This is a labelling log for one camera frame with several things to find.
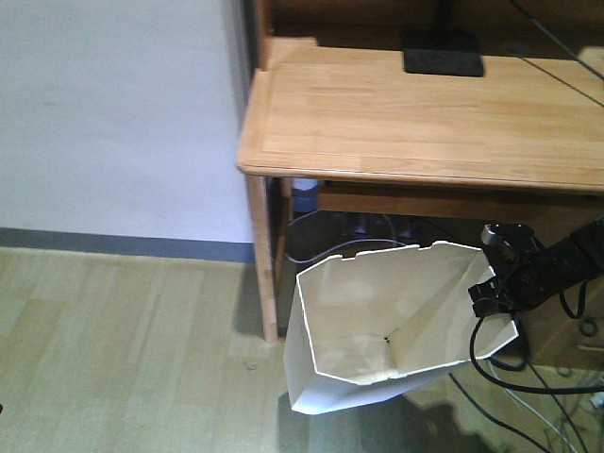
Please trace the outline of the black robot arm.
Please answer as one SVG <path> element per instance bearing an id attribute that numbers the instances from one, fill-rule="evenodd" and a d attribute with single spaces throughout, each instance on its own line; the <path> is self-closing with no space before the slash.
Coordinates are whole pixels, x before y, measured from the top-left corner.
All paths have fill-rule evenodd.
<path id="1" fill-rule="evenodd" d="M 554 295 L 579 285 L 578 311 L 563 309 L 573 319 L 584 312 L 587 283 L 603 275 L 603 220 L 588 223 L 549 247 L 543 246 L 530 226 L 489 224 L 482 241 L 512 252 L 503 273 L 468 289 L 477 317 L 535 310 Z"/>

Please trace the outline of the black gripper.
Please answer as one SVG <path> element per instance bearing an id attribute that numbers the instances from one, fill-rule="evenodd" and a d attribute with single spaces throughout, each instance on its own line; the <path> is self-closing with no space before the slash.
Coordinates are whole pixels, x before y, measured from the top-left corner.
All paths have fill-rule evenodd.
<path id="1" fill-rule="evenodd" d="M 546 250 L 520 258 L 515 255 L 495 275 L 468 289 L 476 317 L 506 311 L 529 311 L 555 294 L 554 260 Z"/>

